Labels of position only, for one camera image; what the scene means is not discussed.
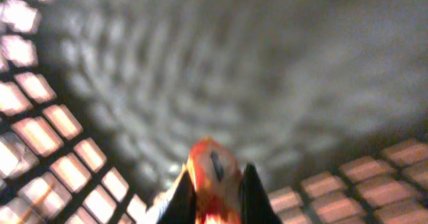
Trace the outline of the orange tissue packet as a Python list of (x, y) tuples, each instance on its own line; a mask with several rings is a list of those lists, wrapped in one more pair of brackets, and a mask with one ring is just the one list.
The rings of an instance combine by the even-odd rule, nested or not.
[(155, 196), (152, 206), (146, 210), (144, 223), (157, 223), (156, 200), (164, 192), (169, 195), (184, 172), (190, 174), (197, 196), (196, 224), (241, 223), (239, 185), (243, 173), (233, 153), (210, 136), (192, 145), (178, 177), (169, 189)]

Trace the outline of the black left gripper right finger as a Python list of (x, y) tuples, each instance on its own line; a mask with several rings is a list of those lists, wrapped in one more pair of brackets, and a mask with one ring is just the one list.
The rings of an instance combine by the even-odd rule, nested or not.
[(243, 224), (281, 224), (272, 208), (256, 166), (248, 162), (239, 185), (240, 217)]

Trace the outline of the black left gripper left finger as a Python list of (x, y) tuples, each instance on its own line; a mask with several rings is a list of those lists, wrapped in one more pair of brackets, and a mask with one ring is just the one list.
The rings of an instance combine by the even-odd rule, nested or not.
[(184, 172), (175, 188), (168, 195), (164, 192), (157, 200), (158, 224), (194, 224), (197, 196), (190, 174)]

